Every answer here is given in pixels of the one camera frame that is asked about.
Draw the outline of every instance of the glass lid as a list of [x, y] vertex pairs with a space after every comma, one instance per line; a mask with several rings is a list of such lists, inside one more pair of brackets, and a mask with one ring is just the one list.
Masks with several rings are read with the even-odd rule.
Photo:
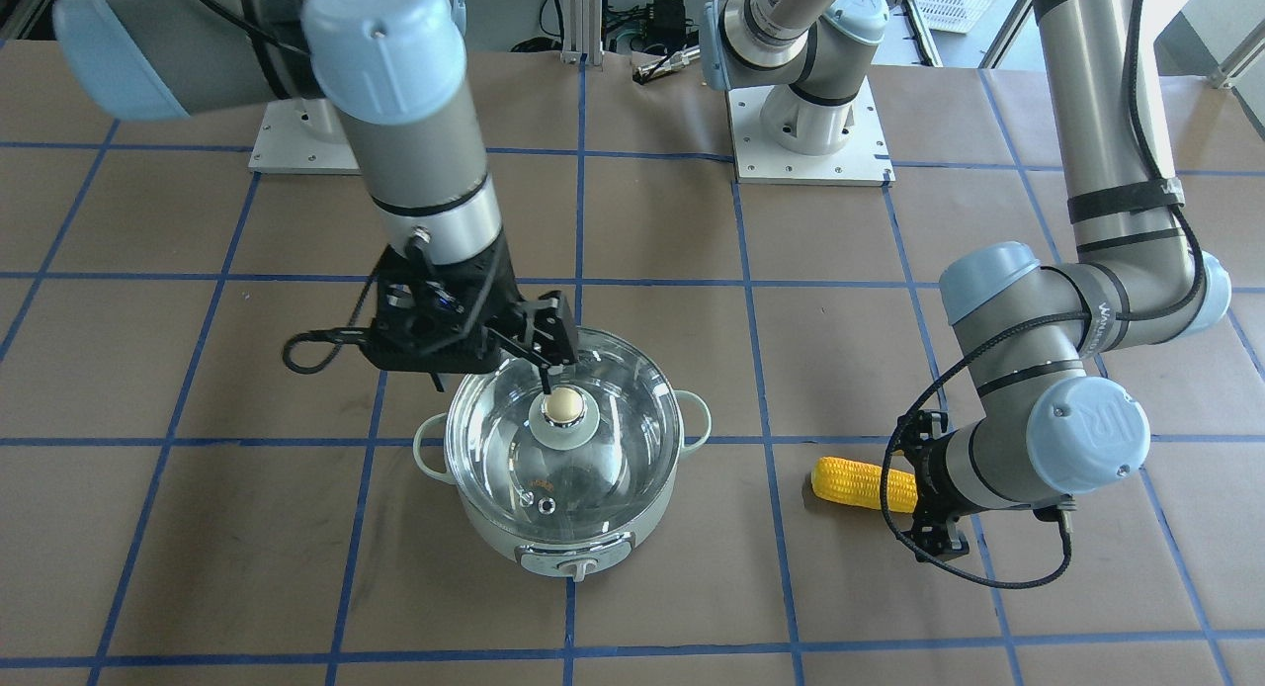
[[462, 494], [530, 542], [581, 543], [624, 527], [677, 465], [681, 415], [659, 367], [588, 328], [578, 356], [549, 397], [535, 366], [506, 358], [467, 377], [448, 415], [448, 465]]

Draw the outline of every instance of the tiled table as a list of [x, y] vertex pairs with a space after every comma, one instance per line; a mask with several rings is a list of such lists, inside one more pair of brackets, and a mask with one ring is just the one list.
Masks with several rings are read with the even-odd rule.
[[[54, 43], [0, 49], [0, 683], [1265, 680], [1265, 144], [1233, 96], [1164, 85], [1232, 313], [1106, 358], [1151, 415], [1147, 471], [1083, 501], [1060, 582], [1003, 595], [805, 477], [878, 461], [959, 357], [945, 265], [1071, 257], [1040, 75], [874, 70], [893, 187], [740, 187], [722, 96], [607, 61], [472, 59], [525, 292], [565, 289], [716, 415], [654, 537], [574, 585], [497, 557], [412, 467], [429, 380], [281, 366], [383, 243], [358, 180], [248, 173], [259, 109], [118, 124]], [[966, 380], [947, 399], [979, 416]], [[970, 570], [1058, 559], [1027, 515], [968, 528]]]

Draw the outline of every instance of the lid knob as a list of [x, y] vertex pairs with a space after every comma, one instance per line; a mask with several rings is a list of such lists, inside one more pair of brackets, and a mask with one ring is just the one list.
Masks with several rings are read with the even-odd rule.
[[544, 413], [545, 419], [553, 424], [574, 424], [584, 416], [584, 397], [571, 387], [558, 387], [545, 397]]

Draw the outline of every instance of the white handle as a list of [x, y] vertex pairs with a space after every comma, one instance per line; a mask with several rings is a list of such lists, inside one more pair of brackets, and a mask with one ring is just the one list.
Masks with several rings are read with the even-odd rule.
[[434, 478], [435, 481], [443, 481], [449, 486], [455, 486], [457, 480], [453, 478], [453, 475], [448, 473], [447, 470], [435, 471], [434, 468], [426, 466], [426, 462], [421, 461], [421, 437], [426, 433], [428, 429], [430, 429], [435, 424], [439, 424], [447, 418], [448, 413], [436, 414], [435, 416], [430, 416], [430, 419], [421, 423], [421, 425], [417, 428], [417, 433], [412, 435], [412, 461], [417, 462], [417, 468], [420, 468], [421, 472], [425, 473], [426, 476], [430, 476], [430, 478]]
[[693, 392], [687, 392], [686, 390], [673, 390], [672, 394], [676, 395], [678, 402], [681, 400], [691, 400], [692, 402], [696, 402], [696, 405], [698, 405], [698, 408], [703, 410], [703, 421], [707, 423], [707, 428], [703, 429], [703, 433], [701, 434], [701, 437], [698, 437], [697, 442], [686, 447], [681, 447], [681, 457], [686, 458], [689, 454], [697, 452], [698, 447], [706, 444], [707, 439], [711, 439], [711, 410], [707, 408], [707, 402], [705, 402], [702, 397], [700, 397]]

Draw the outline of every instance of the light blue joint cap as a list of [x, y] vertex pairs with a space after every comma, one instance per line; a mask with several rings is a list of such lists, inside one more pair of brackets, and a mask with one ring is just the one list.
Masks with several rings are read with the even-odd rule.
[[887, 23], [892, 19], [887, 0], [835, 0], [825, 15], [841, 34], [870, 47], [883, 42]]
[[1088, 494], [1132, 476], [1150, 448], [1146, 413], [1104, 377], [1063, 380], [1028, 415], [1028, 459], [1060, 494]]
[[1040, 266], [1032, 249], [1018, 242], [987, 246], [964, 254], [940, 275], [940, 300], [945, 304], [949, 324], [956, 325]]
[[1208, 252], [1203, 252], [1203, 285], [1206, 289], [1203, 292], [1203, 304], [1199, 306], [1199, 313], [1195, 314], [1190, 325], [1187, 325], [1187, 329], [1178, 334], [1176, 338], [1203, 333], [1219, 323], [1221, 318], [1225, 318], [1226, 311], [1230, 310], [1230, 295], [1233, 292], [1230, 273], [1221, 266], [1217, 257]]
[[302, 25], [325, 96], [366, 123], [434, 115], [466, 77], [448, 0], [307, 0]]
[[703, 5], [703, 25], [698, 29], [700, 52], [702, 53], [703, 81], [713, 91], [730, 91], [729, 70], [725, 67], [725, 42], [720, 34], [720, 15], [725, 3], [712, 0]]
[[119, 119], [188, 118], [105, 0], [57, 0], [53, 29], [87, 95]]

